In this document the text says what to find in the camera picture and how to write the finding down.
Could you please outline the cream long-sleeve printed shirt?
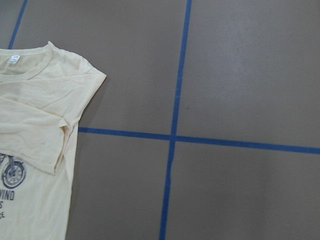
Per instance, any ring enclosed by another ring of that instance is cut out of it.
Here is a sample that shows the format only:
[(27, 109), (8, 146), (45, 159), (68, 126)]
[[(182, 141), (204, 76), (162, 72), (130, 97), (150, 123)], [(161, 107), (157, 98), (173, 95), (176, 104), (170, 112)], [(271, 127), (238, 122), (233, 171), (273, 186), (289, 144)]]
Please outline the cream long-sleeve printed shirt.
[(1, 239), (65, 239), (79, 121), (105, 79), (51, 42), (0, 51)]

